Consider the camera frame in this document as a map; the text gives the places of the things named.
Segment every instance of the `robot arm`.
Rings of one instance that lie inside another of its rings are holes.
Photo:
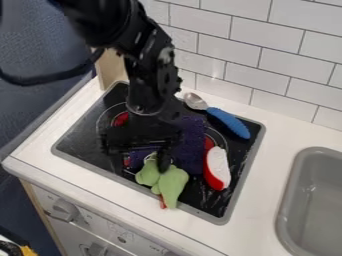
[[[114,155],[159,146],[165,172],[182,132],[174,125],[182,104],[174,94],[182,79],[174,65],[171,38],[148,18],[137,0],[57,0],[76,31],[95,48],[115,48],[125,58],[130,80],[125,127],[101,134],[104,151]]]
[[[95,48],[115,48],[125,57],[130,91],[127,107],[159,115],[179,91],[171,38],[148,18],[137,0],[57,0],[73,27]]]

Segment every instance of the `gray carpet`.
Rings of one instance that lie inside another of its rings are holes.
[[[89,56],[66,18],[45,0],[3,0],[0,66],[19,76],[69,69]],[[80,77],[21,88],[0,80],[0,148],[54,104]],[[0,226],[28,240],[40,256],[59,256],[19,181],[0,168]]]

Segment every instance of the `green plush toy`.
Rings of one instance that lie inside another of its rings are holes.
[[[161,194],[168,208],[176,208],[178,197],[189,181],[189,174],[175,165],[171,165],[165,173],[160,174],[155,156],[150,155],[145,159],[145,165],[136,174],[135,179],[139,184],[152,187],[152,193]]]

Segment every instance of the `silver spoon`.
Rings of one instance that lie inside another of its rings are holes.
[[[186,105],[194,110],[205,110],[208,114],[216,117],[224,123],[228,129],[243,139],[250,139],[251,134],[247,127],[235,116],[229,114],[219,108],[209,107],[209,105],[197,94],[186,93],[184,95]]]

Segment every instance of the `cabinet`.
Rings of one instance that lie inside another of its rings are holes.
[[[68,256],[177,256],[118,223],[32,187]]]

